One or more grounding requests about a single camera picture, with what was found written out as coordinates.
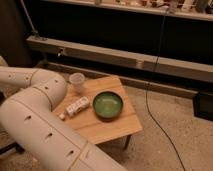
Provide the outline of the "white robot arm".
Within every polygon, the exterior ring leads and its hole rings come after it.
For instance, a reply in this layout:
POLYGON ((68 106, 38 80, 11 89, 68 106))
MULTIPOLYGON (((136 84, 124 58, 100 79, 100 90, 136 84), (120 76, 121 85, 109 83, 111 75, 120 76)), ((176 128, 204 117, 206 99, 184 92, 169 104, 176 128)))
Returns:
POLYGON ((21 88, 0 106, 0 123, 44 167, 50 171, 127 171, 52 113, 67 93, 60 74, 10 67, 0 56, 0 83, 21 88))

